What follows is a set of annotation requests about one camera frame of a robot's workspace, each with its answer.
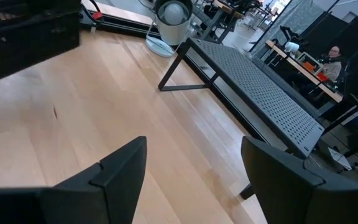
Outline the person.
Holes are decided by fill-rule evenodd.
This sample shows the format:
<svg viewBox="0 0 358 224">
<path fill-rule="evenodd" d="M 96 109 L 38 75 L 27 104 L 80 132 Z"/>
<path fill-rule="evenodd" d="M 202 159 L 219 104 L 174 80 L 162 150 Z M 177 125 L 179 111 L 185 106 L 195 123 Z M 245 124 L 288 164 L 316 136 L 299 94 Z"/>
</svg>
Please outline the person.
<svg viewBox="0 0 358 224">
<path fill-rule="evenodd" d="M 336 82 L 341 73 L 343 61 L 341 49 L 338 46 L 332 47 L 327 54 L 322 54 L 319 62 L 323 65 L 323 75 L 330 81 Z"/>
</svg>

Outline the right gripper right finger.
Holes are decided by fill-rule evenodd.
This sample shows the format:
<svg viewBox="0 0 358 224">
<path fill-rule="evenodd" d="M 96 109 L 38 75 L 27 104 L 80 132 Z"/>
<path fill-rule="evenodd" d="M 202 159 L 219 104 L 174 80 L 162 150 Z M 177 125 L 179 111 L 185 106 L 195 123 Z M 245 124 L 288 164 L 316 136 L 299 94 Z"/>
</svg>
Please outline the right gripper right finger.
<svg viewBox="0 0 358 224">
<path fill-rule="evenodd" d="M 240 195 L 255 195 L 269 224 L 358 224 L 358 181 L 249 136 L 241 156 L 250 183 Z"/>
</svg>

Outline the white round desk object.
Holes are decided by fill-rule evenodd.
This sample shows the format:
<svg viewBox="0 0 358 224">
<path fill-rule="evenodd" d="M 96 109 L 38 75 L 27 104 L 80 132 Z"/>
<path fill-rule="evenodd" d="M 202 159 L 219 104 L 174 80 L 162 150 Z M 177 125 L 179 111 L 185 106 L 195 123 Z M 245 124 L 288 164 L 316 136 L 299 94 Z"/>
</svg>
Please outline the white round desk object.
<svg viewBox="0 0 358 224">
<path fill-rule="evenodd" d="M 288 41 L 285 45 L 284 45 L 284 52 L 286 53 L 295 53 L 300 49 L 300 45 L 295 43 L 295 42 L 290 42 Z"/>
</svg>

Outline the wooden desk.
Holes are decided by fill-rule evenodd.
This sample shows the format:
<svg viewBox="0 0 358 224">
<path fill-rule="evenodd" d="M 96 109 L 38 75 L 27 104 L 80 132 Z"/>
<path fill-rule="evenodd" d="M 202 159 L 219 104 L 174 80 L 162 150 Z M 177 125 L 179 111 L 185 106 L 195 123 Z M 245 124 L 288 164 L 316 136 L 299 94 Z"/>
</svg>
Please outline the wooden desk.
<svg viewBox="0 0 358 224">
<path fill-rule="evenodd" d="M 270 47 L 274 52 L 276 52 L 281 58 L 285 59 L 289 64 L 296 68 L 300 73 L 302 73 L 308 80 L 314 83 L 319 89 L 321 89 L 325 94 L 330 96 L 336 103 L 340 103 L 343 99 L 343 96 L 339 92 L 334 92 L 328 86 L 326 86 L 318 76 L 313 75 L 309 70 L 297 62 L 289 54 L 281 50 L 273 41 L 266 40 L 265 44 Z"/>
</svg>

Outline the black plastic basket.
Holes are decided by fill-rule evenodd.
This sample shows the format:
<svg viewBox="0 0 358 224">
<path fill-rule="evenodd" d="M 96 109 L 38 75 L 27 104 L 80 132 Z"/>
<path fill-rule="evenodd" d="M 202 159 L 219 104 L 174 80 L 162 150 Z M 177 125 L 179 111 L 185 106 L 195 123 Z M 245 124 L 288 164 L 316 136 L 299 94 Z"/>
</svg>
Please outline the black plastic basket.
<svg viewBox="0 0 358 224">
<path fill-rule="evenodd" d="M 0 0 L 0 79 L 80 44 L 81 0 Z"/>
</svg>

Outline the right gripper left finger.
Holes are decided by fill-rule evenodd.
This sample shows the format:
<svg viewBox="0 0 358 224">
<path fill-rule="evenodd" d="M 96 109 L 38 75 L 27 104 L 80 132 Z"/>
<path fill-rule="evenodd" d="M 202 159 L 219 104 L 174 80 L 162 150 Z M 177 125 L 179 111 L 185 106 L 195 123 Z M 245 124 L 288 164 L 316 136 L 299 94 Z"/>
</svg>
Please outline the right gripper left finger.
<svg viewBox="0 0 358 224">
<path fill-rule="evenodd" d="M 53 187 L 0 188 L 0 224 L 132 224 L 146 161 L 138 136 Z"/>
</svg>

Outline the black perforated metal riser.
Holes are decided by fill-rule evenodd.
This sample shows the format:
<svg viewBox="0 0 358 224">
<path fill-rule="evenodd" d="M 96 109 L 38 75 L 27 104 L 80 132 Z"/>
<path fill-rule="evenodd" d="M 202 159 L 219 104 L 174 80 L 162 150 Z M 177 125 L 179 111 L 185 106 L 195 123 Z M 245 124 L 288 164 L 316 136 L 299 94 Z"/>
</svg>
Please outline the black perforated metal riser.
<svg viewBox="0 0 358 224">
<path fill-rule="evenodd" d="M 167 81 L 189 49 L 214 70 L 202 85 L 168 86 Z M 264 72 L 237 50 L 204 40 L 189 38 L 160 83 L 160 91 L 209 88 L 222 78 L 236 94 L 287 146 L 288 152 L 305 160 L 323 134 L 324 128 L 286 94 Z"/>
</svg>

